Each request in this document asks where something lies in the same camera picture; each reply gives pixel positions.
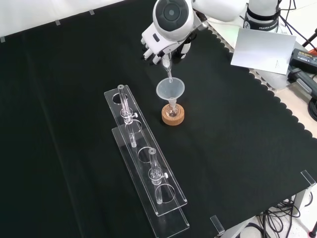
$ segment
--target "gray table leg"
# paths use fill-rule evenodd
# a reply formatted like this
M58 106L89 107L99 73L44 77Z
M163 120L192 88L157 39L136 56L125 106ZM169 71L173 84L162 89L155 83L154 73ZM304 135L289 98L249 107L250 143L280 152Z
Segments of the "gray table leg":
M221 236L221 238L236 238L237 235L239 235L242 230L248 225L248 223L253 219L253 217L251 217L250 219L241 222L240 224L228 229L225 231L225 233L223 233L223 235Z
M296 194L294 204L299 210L301 210L306 205L307 202L304 201L304 198L309 196L311 190L312 186Z

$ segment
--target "clear acrylic rack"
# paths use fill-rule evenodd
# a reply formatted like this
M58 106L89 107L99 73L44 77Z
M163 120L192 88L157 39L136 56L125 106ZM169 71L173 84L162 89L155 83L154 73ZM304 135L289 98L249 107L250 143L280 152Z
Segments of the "clear acrylic rack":
M181 209L187 199L129 87L119 85L105 98L118 126L112 133L155 236L168 238L188 229Z

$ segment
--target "black cable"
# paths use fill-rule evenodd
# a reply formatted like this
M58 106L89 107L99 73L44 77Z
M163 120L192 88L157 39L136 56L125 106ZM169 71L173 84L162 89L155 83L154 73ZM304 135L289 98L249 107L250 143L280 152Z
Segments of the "black cable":
M266 237L266 214L263 214L263 238Z
M299 33L291 24L289 24L282 16L279 16L283 21L284 23L287 24L287 26L290 26L297 34L299 34L302 38L304 38L304 40L306 40L313 48L314 50L317 52L317 49L316 47L309 41L305 38L305 36L303 36L301 33Z
M308 113L317 121L317 100L312 98L308 103Z
M289 12L290 12L290 10L291 10L291 6L292 6L292 0L289 0L289 7L288 7L288 11L287 11L287 14L286 14L286 18L285 18L285 26L286 26L286 24L287 24L287 18L288 18L288 14L289 14Z
M288 228L288 231L287 231L287 234L286 234L286 238L288 238L288 235L289 235L289 233L291 231L292 223L293 223L293 209L291 210L291 220L290 220L290 223L289 223L289 228Z
M305 205L305 207L308 207L309 205L311 205L311 203L313 202L314 196L313 193L311 192L311 201L309 202L309 204Z
M281 11L288 11L288 10L296 10L297 9L297 7L296 7L296 3L295 3L295 0L293 0L293 3L294 3L294 8L292 8L292 9L281 9Z
M261 233L262 238L264 238L264 237L263 237L263 228L261 228L259 225L250 222L250 223L246 226L246 228L247 228L247 227L256 228L256 229ZM271 238L268 233L266 233L265 236L266 236L266 238Z

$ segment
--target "robotic arm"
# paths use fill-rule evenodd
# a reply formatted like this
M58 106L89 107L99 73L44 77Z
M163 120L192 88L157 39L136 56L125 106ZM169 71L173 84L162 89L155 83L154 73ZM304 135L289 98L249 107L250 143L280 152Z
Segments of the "robotic arm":
M158 0L153 9L153 23L142 33L145 60L177 52L182 59L190 49L193 32L206 29L207 16L232 21L242 12L246 0Z
M249 0L244 28L275 32L281 0ZM220 21L234 20L246 0L157 0L153 23L142 33L145 60L158 64L169 53L178 59L186 56L196 29L208 27L207 16Z

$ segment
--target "clear plastic funnel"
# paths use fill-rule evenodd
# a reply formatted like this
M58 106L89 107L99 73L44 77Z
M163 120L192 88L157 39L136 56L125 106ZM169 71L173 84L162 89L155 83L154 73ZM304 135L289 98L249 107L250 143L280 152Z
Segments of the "clear plastic funnel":
M170 82L169 78L163 79L157 86L157 94L160 98L167 100L169 106L166 113L170 117L175 117L178 113L176 100L184 93L185 84L179 78L174 78Z

